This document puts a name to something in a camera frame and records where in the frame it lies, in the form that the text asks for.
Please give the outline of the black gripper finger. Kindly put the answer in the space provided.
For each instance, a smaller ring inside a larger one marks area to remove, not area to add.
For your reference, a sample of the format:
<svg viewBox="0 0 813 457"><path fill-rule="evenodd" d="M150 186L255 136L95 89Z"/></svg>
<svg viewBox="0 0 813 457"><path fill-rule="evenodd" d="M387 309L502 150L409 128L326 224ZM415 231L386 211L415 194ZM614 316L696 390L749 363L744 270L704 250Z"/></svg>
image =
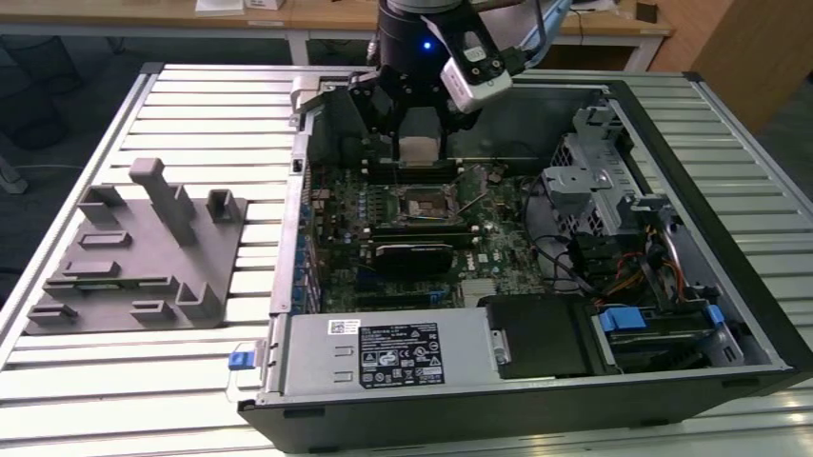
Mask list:
<svg viewBox="0 0 813 457"><path fill-rule="evenodd" d="M355 71L349 80L349 94L367 133L389 141L393 162L402 159L399 130L406 118L402 76L395 70Z"/></svg>
<svg viewBox="0 0 813 457"><path fill-rule="evenodd" d="M434 111L439 122L438 159L449 158L449 139L453 133L470 130L478 120L478 112L461 112L446 90L434 93Z"/></svg>

